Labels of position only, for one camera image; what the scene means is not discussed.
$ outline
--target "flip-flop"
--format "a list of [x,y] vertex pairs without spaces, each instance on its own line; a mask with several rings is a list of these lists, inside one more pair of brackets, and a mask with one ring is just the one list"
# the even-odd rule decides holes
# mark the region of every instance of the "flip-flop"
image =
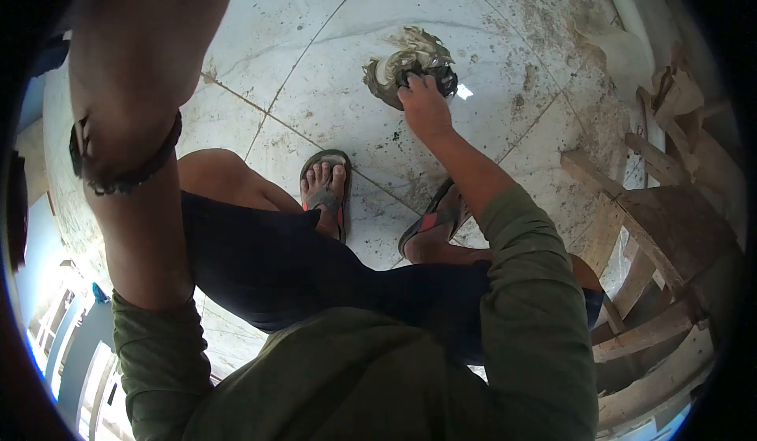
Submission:
[[434,197],[431,199],[431,203],[426,208],[423,216],[421,216],[420,219],[415,222],[415,224],[410,226],[405,231],[405,233],[402,234],[402,237],[400,237],[400,242],[397,245],[397,248],[399,249],[400,255],[402,257],[405,257],[405,244],[407,244],[407,241],[417,234],[421,234],[421,232],[426,232],[427,230],[431,230],[433,228],[441,226],[442,224],[451,222],[453,223],[452,232],[449,233],[449,238],[447,238],[447,241],[450,241],[455,236],[459,228],[461,228],[462,225],[465,224],[466,221],[468,221],[468,218],[470,218],[470,213],[468,212],[464,216],[462,216],[462,212],[459,206],[443,209],[441,211],[436,210],[439,207],[439,202],[447,195],[449,189],[454,184],[455,182],[452,181],[452,178],[448,178],[446,181],[444,181]]
[[307,211],[308,209],[316,209],[316,206],[324,205],[326,211],[336,219],[337,228],[339,229],[339,242],[345,243],[347,240],[347,232],[345,230],[345,203],[347,202],[347,197],[350,195],[349,190],[350,178],[352,176],[352,165],[347,154],[341,150],[324,150],[313,155],[307,162],[305,162],[305,165],[303,165],[302,170],[300,171],[300,181],[306,179],[305,174],[308,170],[313,168],[314,164],[323,162],[331,165],[332,180],[334,179],[334,167],[338,164],[345,167],[345,173],[347,176],[345,178],[344,197],[341,199],[341,202],[339,202],[336,199],[336,195],[328,188],[328,186],[321,187],[302,203],[302,209]]

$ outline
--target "knee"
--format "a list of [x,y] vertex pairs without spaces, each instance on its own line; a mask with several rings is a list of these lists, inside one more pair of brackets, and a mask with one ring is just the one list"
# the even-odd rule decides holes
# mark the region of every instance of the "knee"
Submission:
[[212,190],[234,190],[251,177],[260,176],[239,155],[226,149],[188,153],[178,161],[178,168],[181,188],[203,196]]

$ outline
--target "black shorts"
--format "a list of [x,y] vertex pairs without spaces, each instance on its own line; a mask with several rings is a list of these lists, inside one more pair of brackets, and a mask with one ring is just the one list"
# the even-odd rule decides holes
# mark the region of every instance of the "black shorts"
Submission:
[[[375,271],[316,231],[320,210],[249,209],[182,191],[182,213],[196,285],[261,331],[327,308],[362,308],[425,328],[457,359],[483,365],[479,304],[489,290],[488,261]],[[592,327],[603,295],[584,294]]]

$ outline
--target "torn paper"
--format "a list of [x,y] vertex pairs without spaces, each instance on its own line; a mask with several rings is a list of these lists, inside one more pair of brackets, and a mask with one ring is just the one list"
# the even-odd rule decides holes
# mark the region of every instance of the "torn paper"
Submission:
[[618,89],[620,99],[634,102],[639,86],[653,92],[653,65],[644,54],[639,37],[610,24],[598,24],[587,19],[574,19],[576,32],[602,49],[607,57],[607,72]]

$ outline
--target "bracelet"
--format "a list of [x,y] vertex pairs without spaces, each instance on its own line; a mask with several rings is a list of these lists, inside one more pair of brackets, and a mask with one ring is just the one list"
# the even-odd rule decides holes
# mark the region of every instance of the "bracelet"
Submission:
[[[87,123],[89,116],[84,117],[81,121],[74,123],[71,128],[71,140],[68,143],[68,151],[71,153],[71,163],[73,165],[73,173],[82,178],[82,170],[94,162],[94,159],[87,154],[87,146],[89,145],[89,137],[84,137],[84,126]],[[168,158],[173,152],[173,148],[176,143],[179,142],[179,136],[182,134],[182,114],[176,112],[176,117],[173,121],[173,127],[171,132],[168,133],[163,144],[158,151],[150,157],[141,167],[136,170],[126,171],[118,174],[113,178],[92,178],[86,181],[88,187],[95,190],[95,195],[103,196],[114,194],[116,192],[121,194],[129,194],[139,185],[152,178],[163,165],[168,161]]]

